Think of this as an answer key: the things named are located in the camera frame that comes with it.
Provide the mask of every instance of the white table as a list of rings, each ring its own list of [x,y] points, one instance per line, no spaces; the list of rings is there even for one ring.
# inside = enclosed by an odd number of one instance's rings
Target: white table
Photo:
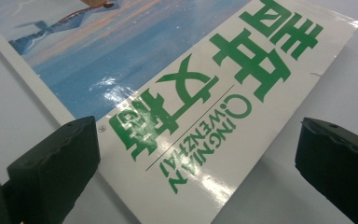
[[[310,1],[358,20],[358,0]],[[358,134],[358,30],[215,223],[351,223],[295,168],[300,121],[304,117],[330,121]],[[9,164],[58,127],[0,55],[0,182],[8,180]],[[64,221],[134,222],[134,215],[98,174]]]

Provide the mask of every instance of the magazine cover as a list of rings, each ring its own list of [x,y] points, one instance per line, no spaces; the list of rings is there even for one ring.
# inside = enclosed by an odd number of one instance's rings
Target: magazine cover
[[[143,223],[209,223],[358,27],[295,0],[0,0],[0,51]]]

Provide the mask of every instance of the airplane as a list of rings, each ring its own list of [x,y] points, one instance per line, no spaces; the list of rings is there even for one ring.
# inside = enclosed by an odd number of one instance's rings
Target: airplane
[[[28,53],[36,44],[45,39],[48,35],[80,27],[82,23],[93,13],[115,10],[119,8],[118,0],[112,0],[110,2],[103,1],[99,5],[93,5],[90,0],[84,0],[83,2],[89,5],[89,7],[73,12],[52,25],[47,25],[45,21],[35,21],[18,26],[22,27],[35,25],[40,29],[40,31],[31,35],[26,35],[16,40],[10,40],[8,43],[20,55],[24,55]]]

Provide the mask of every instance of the white border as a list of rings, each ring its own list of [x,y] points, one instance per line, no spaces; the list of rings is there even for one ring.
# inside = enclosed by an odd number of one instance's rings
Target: white border
[[[60,125],[75,119],[48,86],[36,75],[31,66],[23,60],[1,34],[0,53]]]

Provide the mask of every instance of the registered trademark symbol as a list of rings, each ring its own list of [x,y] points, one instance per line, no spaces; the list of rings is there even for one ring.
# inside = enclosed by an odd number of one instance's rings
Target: registered trademark symbol
[[[98,128],[98,132],[100,133],[104,133],[106,131],[106,126],[104,125],[101,125],[99,128]]]

